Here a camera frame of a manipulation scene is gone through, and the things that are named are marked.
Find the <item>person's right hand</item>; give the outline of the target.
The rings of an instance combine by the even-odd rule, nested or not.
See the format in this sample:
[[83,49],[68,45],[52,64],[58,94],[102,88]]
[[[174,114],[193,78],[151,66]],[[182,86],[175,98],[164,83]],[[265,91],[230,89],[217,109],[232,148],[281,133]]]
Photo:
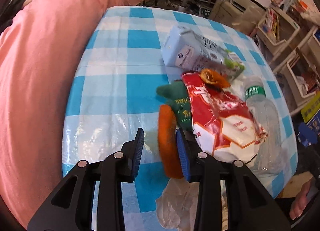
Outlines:
[[290,209],[290,218],[292,220],[295,220],[296,218],[302,215],[303,210],[306,208],[306,205],[308,204],[307,195],[314,182],[314,178],[308,180],[308,182],[302,185],[300,192],[296,195],[296,198],[294,202],[291,204]]

